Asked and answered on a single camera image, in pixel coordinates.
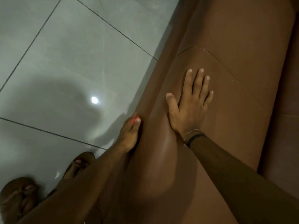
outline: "brown sandal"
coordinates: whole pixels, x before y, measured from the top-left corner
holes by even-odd
[[[38,204],[38,186],[27,177],[10,181],[0,192],[0,210],[4,224],[15,224]]]
[[[62,179],[59,181],[57,186],[47,195],[47,198],[51,196],[53,193],[55,193],[58,189],[62,188],[66,184],[69,184],[70,180],[73,179],[78,175],[78,173],[82,172],[85,168],[87,168],[89,165],[91,165],[95,161],[95,156],[91,152],[83,152],[80,155],[78,155],[68,166],[68,168],[65,170],[64,175]],[[68,171],[72,169],[72,177],[65,178]]]

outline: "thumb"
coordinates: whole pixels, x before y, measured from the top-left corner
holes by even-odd
[[[133,127],[131,129],[131,132],[138,132],[139,130],[139,127],[140,127],[140,124],[141,124],[141,119],[138,117],[135,119],[134,123],[133,123]]]
[[[168,104],[169,115],[174,116],[174,115],[178,114],[178,112],[179,112],[178,103],[172,93],[166,94],[166,101]]]

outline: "person's left hand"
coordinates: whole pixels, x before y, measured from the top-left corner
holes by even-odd
[[[124,149],[125,152],[129,152],[136,144],[138,138],[138,130],[141,124],[141,119],[136,118],[133,124],[131,120],[137,116],[137,113],[134,113],[129,117],[123,124],[118,138],[116,139],[115,144]]]

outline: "white string bracelet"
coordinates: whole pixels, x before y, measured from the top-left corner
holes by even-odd
[[[202,131],[201,131],[200,129],[194,129],[194,130],[188,132],[188,133],[186,134],[186,137],[184,138],[184,143],[185,143],[185,140],[186,140],[188,134],[190,134],[190,133],[192,133],[192,132],[194,132],[194,131],[199,131],[200,133],[202,133]]]

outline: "glossy marble tile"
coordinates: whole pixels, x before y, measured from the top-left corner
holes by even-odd
[[[105,150],[0,119],[0,190],[11,180],[29,176],[46,196],[80,153]]]
[[[80,1],[157,59],[179,3],[179,0]]]
[[[59,0],[0,0],[0,87]]]
[[[0,117],[108,148],[155,64],[77,0],[62,0],[0,93]]]

